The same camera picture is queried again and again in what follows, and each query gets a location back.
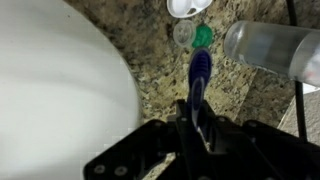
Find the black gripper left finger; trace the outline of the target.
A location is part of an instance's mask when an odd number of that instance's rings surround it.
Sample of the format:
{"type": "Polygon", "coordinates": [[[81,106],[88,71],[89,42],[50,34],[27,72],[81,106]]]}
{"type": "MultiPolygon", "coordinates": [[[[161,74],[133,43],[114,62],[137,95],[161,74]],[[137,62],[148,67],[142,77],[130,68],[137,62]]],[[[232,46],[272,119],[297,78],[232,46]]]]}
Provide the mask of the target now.
{"type": "Polygon", "coordinates": [[[172,121],[153,119],[134,130],[87,163],[84,180],[142,180],[169,153],[174,153],[176,159],[159,180],[198,180],[200,136],[194,119],[199,110],[198,103],[178,100],[177,115],[172,121]]]}

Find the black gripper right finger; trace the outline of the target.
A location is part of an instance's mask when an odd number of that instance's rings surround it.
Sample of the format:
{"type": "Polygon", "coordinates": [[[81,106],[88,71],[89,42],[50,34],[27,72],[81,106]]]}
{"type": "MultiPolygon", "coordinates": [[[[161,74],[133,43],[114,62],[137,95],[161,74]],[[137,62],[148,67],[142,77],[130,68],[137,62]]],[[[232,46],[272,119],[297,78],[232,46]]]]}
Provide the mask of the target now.
{"type": "Polygon", "coordinates": [[[256,120],[242,125],[203,103],[215,180],[320,180],[320,148],[256,120]]]}

